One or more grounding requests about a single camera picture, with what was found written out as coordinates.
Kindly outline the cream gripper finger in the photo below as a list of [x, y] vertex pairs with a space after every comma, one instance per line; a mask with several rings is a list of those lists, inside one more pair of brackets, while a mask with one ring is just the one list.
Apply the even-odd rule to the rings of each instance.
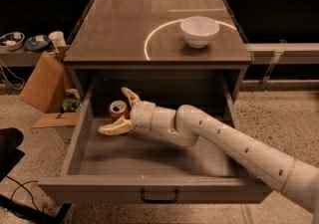
[[130, 132], [133, 128], [132, 122], [121, 116], [111, 124], [100, 126], [98, 132], [103, 135], [121, 135]]
[[127, 87], [121, 87], [121, 92], [128, 99], [131, 108], [141, 100], [135, 92]]

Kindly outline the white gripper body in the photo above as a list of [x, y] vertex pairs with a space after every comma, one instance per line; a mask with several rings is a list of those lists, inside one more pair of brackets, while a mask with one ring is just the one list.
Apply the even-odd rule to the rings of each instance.
[[134, 128], [150, 130], [156, 107], [154, 103], [136, 102], [130, 111], [130, 118]]

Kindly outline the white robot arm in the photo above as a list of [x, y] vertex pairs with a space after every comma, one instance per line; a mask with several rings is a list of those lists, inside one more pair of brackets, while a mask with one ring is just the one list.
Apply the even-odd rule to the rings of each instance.
[[202, 137], [245, 167], [258, 179], [285, 198], [313, 214], [319, 224], [319, 168], [281, 152], [200, 109], [182, 105], [176, 110], [143, 101], [122, 87], [129, 104], [120, 108], [120, 116], [99, 128], [112, 136], [133, 129], [156, 132], [178, 145], [193, 146]]

